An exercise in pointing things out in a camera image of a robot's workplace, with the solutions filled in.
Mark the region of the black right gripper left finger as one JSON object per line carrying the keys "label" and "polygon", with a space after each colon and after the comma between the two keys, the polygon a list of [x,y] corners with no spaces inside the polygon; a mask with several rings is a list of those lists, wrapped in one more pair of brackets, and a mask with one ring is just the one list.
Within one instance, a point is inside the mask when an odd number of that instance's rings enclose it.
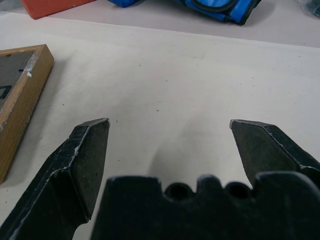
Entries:
{"label": "black right gripper left finger", "polygon": [[46,159],[0,226],[0,240],[72,240],[92,217],[100,191],[110,121],[77,125]]}

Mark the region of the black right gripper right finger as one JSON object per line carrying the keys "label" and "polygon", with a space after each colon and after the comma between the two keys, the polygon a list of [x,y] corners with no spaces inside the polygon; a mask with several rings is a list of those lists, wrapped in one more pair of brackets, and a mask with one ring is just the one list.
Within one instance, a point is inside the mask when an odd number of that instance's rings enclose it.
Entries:
{"label": "black right gripper right finger", "polygon": [[320,187],[320,162],[276,125],[232,119],[229,128],[251,184],[258,173],[290,171],[307,176]]}

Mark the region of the dark green object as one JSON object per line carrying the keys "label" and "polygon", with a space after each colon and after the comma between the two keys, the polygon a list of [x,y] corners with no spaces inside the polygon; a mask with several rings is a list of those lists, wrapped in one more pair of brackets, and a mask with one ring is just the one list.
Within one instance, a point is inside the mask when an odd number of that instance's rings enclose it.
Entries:
{"label": "dark green object", "polygon": [[303,9],[320,19],[320,0],[299,0]]}

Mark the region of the blue fabric pouch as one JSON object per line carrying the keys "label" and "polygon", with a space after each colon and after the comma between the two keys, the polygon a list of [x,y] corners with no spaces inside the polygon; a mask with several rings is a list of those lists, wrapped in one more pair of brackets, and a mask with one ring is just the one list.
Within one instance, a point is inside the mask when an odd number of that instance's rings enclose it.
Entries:
{"label": "blue fabric pouch", "polygon": [[224,23],[243,26],[261,0],[107,0],[117,7],[129,8],[145,1],[157,6],[177,6],[199,12]]}

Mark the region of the orange block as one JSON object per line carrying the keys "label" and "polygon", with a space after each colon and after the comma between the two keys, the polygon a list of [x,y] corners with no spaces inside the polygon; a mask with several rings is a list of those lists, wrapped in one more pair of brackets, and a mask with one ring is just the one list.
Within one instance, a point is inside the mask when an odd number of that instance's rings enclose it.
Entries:
{"label": "orange block", "polygon": [[20,0],[29,16],[40,19],[96,0]]}

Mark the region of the wooden framed tray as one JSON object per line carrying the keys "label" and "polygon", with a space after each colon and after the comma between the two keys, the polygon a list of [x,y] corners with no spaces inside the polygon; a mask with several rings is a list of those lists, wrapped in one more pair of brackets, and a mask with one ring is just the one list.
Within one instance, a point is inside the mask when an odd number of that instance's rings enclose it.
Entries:
{"label": "wooden framed tray", "polygon": [[54,64],[45,44],[0,50],[0,184]]}

